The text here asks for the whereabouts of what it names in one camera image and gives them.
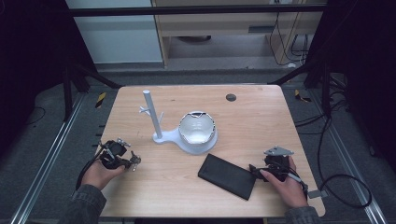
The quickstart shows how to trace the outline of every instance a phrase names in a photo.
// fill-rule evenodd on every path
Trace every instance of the hand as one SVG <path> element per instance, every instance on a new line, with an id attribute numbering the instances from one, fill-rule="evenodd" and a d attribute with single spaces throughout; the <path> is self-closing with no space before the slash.
<path id="1" fill-rule="evenodd" d="M 115 170 L 109 170 L 100 161 L 95 161 L 82 177 L 81 185 L 88 184 L 102 190 L 112 178 L 122 174 L 124 170 L 124 165 Z"/>
<path id="2" fill-rule="evenodd" d="M 296 165 L 293 159 L 289 156 L 290 168 L 296 170 Z M 301 184 L 292 179 L 286 177 L 284 182 L 279 181 L 271 173 L 260 170 L 260 173 L 270 182 L 280 194 L 282 201 L 291 208 L 305 207 L 308 206 L 308 202 L 304 196 Z"/>

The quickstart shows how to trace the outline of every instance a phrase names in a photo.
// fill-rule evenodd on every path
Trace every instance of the sleeve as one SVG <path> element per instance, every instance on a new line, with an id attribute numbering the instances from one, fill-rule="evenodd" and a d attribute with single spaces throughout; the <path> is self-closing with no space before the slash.
<path id="1" fill-rule="evenodd" d="M 314 207 L 307 206 L 292 208 L 285 213 L 286 223 L 290 224 L 319 224 L 321 220 Z"/>
<path id="2" fill-rule="evenodd" d="M 105 204 L 102 191 L 91 185 L 82 185 L 73 195 L 58 224 L 97 224 Z"/>

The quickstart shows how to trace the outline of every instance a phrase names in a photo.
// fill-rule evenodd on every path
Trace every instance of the gray floor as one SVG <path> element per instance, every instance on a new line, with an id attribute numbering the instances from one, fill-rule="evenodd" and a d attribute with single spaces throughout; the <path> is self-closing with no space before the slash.
<path id="1" fill-rule="evenodd" d="M 279 66 L 272 57 L 268 43 L 262 35 L 250 36 L 212 36 L 207 42 L 190 41 L 174 38 L 170 51 L 170 62 L 166 68 L 136 69 L 123 73 L 103 73 L 104 76 L 123 85 L 163 85 L 163 84 L 215 84 L 215 83 L 266 83 L 286 75 L 291 68 Z M 294 63 L 299 65 L 298 57 Z M 295 121 L 311 118 L 320 113 L 315 102 L 297 100 L 294 90 L 300 90 L 303 97 L 316 99 L 319 89 L 305 90 L 302 86 L 304 75 L 298 76 L 283 86 L 283 92 Z M 110 113 L 117 95 L 116 90 L 89 79 L 92 88 L 82 94 L 81 108 L 70 132 L 64 141 L 61 151 L 49 173 L 48 179 L 29 216 L 30 220 L 50 223 L 62 214 L 70 194 L 73 192 L 76 178 L 81 167 L 92 156 L 100 139 L 103 125 Z M 98 95 L 105 91 L 106 99 L 101 108 L 94 108 Z M 334 101 L 343 100 L 342 95 L 334 95 Z M 38 108 L 18 141 L 14 143 L 12 155 L 2 162 L 0 179 L 0 220 L 12 217 L 23 200 L 31 183 L 35 179 L 51 144 L 63 125 L 64 103 L 61 85 L 43 91 L 36 97 Z M 324 120 L 321 119 L 309 126 L 298 128 L 305 153 L 317 183 L 322 181 L 318 176 L 318 142 Z M 368 145 L 362 137 L 352 116 L 346 112 L 346 105 L 332 112 L 332 128 L 324 135 L 320 153 L 320 163 L 325 176 L 344 174 L 347 165 L 343 162 L 345 154 L 337 149 L 334 133 L 343 140 L 341 147 L 346 148 L 352 164 L 362 179 L 368 184 L 375 196 L 375 201 L 388 223 L 396 223 L 395 194 L 396 179 L 388 164 L 382 158 L 371 157 Z M 353 203 L 359 199 L 355 188 L 349 180 L 337 179 L 331 183 L 342 198 Z M 326 215 L 325 223 L 387 223 L 372 222 L 368 209 L 350 208 L 333 196 L 323 199 Z M 284 223 L 283 218 L 269 218 L 269 223 Z"/>

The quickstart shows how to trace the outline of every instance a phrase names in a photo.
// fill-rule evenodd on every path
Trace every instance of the wooden table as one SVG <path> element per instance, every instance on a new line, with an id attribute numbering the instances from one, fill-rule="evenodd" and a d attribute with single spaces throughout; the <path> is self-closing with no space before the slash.
<path id="1" fill-rule="evenodd" d="M 283 92 L 271 85 L 133 86 L 120 89 L 102 141 L 117 137 L 131 143 L 142 162 L 105 187 L 103 217 L 282 217 L 288 207 L 269 183 L 257 180 L 248 201 L 197 176 L 207 153 L 187 154 L 177 145 L 152 140 L 143 90 L 151 92 L 162 130 L 174 130 L 188 112 L 201 110 L 215 121 L 219 139 L 208 152 L 248 169 L 264 167 L 264 150 L 280 146 L 294 151 L 297 172 L 316 189 L 314 177 L 294 127 Z M 236 101 L 226 95 L 236 95 Z M 320 216 L 321 199 L 309 200 Z"/>

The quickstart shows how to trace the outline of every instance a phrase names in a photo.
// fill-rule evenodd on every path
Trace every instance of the small round object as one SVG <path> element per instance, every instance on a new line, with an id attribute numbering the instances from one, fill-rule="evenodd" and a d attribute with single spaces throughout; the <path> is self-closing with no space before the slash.
<path id="1" fill-rule="evenodd" d="M 216 127 L 215 121 L 207 113 L 192 111 L 181 119 L 178 130 L 188 144 L 201 145 L 212 139 Z"/>
<path id="2" fill-rule="evenodd" d="M 230 93 L 230 94 L 227 94 L 227 95 L 225 96 L 225 98 L 226 98 L 228 101 L 230 101 L 230 102 L 232 102 L 232 101 L 235 101 L 235 100 L 236 100 L 236 96 L 235 96 L 235 94 L 232 94 L 232 93 Z"/>

